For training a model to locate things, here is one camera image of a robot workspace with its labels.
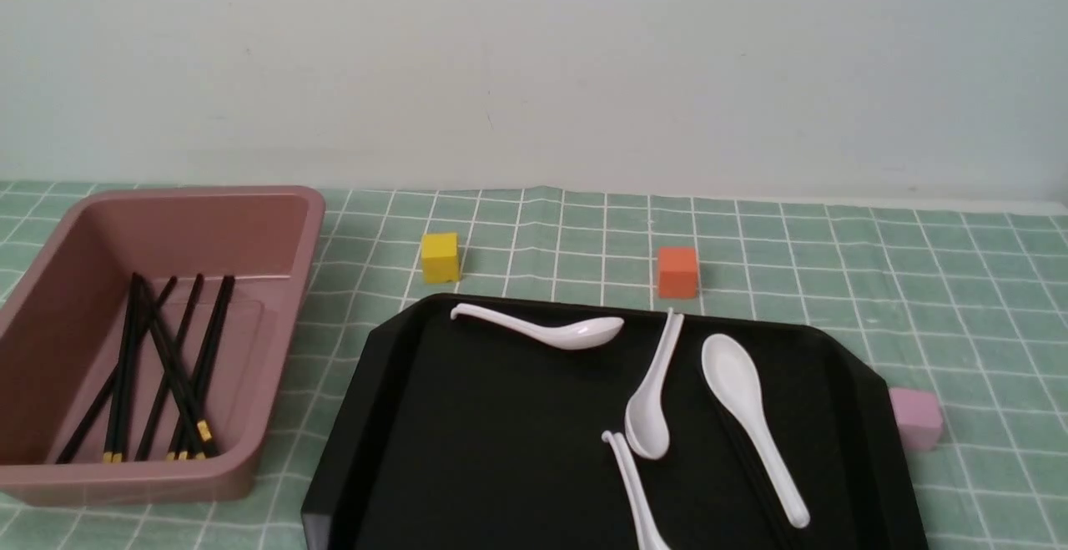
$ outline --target orange block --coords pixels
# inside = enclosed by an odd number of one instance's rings
[[[697,296],[697,250],[661,247],[657,260],[657,290],[661,298]]]

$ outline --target pink plastic tray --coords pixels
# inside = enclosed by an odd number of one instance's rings
[[[324,213],[319,193],[296,186],[110,192],[74,205],[0,308],[0,491],[35,505],[246,496]],[[180,278],[163,311],[172,330],[193,278],[207,278],[185,348],[190,371],[220,281],[237,277],[205,408],[222,454],[162,459],[177,417],[171,400],[148,461],[100,462],[105,408],[74,462],[53,465],[115,364],[135,271],[156,290]],[[150,344],[141,348],[131,445],[161,376]]]

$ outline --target white spoon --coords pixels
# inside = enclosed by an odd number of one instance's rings
[[[717,333],[705,340],[701,367],[712,393],[741,423],[749,439],[753,440],[790,524],[798,529],[808,527],[808,507],[805,506],[801,492],[798,492],[794,477],[783,462],[783,456],[768,429],[760,394],[760,377],[753,359],[733,337]]]
[[[560,349],[595,348],[611,342],[615,334],[623,329],[623,319],[614,315],[571,323],[571,325],[564,327],[541,327],[516,318],[514,315],[501,314],[499,311],[489,310],[489,308],[475,307],[473,303],[457,303],[450,313],[450,317],[456,318],[457,315],[473,315],[475,318],[515,330],[517,333],[527,334],[528,337]]]
[[[602,433],[601,440],[612,446],[612,454],[615,454],[615,462],[623,476],[623,487],[626,488],[627,500],[630,501],[630,516],[634,519],[638,550],[671,550],[660,537],[657,523],[653,520],[649,501],[645,498],[645,488],[642,487],[642,480],[638,476],[638,466],[634,465],[634,457],[627,449],[627,441],[623,439],[622,434],[610,431]]]
[[[630,396],[624,415],[627,442],[634,454],[648,460],[659,460],[668,454],[668,446],[671,445],[668,421],[664,420],[664,411],[660,406],[660,393],[664,387],[668,364],[671,364],[678,334],[682,330],[682,318],[684,315],[676,315],[672,308],[668,308],[668,320],[664,321],[663,333],[660,333],[657,352],[653,355],[645,379]]]

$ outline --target green tablecloth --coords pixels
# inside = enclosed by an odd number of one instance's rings
[[[70,204],[115,186],[0,182],[0,300]],[[252,494],[84,509],[0,497],[0,549],[303,548],[300,502],[366,334],[442,290],[828,330],[891,386],[942,398],[942,445],[910,458],[932,548],[1068,547],[1068,218],[550,188],[323,192],[314,280]],[[422,283],[425,231],[459,233],[460,283]],[[697,247],[697,299],[657,298],[662,246]]]

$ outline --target spoon handle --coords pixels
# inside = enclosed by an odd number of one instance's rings
[[[663,333],[660,333],[660,344],[657,345],[657,351],[653,355],[653,362],[649,363],[645,380],[639,388],[646,388],[657,398],[660,397],[660,391],[663,390],[664,376],[668,375],[671,357],[675,353],[675,345],[678,344],[679,333],[682,332],[682,318],[686,318],[686,315],[675,314],[672,308],[668,308],[668,321],[664,323]]]
[[[505,329],[515,330],[516,333],[527,334],[528,337],[534,337],[539,342],[545,331],[545,328],[534,325],[534,323],[527,323],[514,317],[514,315],[491,311],[489,308],[476,307],[473,303],[457,303],[456,308],[450,313],[450,318],[456,318],[457,315],[473,315],[475,318],[499,325]]]
[[[601,440],[612,447],[612,454],[615,455],[615,462],[623,477],[623,487],[627,490],[627,500],[630,501],[630,515],[634,519],[639,550],[671,550],[660,537],[657,523],[653,520],[649,501],[645,498],[645,488],[642,487],[642,478],[638,474],[638,466],[634,465],[634,457],[630,454],[627,440],[623,434],[611,431],[602,433]]]
[[[801,498],[801,492],[798,491],[798,487],[794,483],[794,476],[786,468],[783,455],[779,452],[779,446],[775,445],[775,440],[771,437],[768,422],[763,414],[748,413],[742,425],[749,433],[750,439],[753,440],[756,453],[760,455],[764,469],[768,472],[775,493],[779,494],[779,502],[783,505],[786,518],[795,528],[808,527],[808,507],[805,506],[804,499]]]

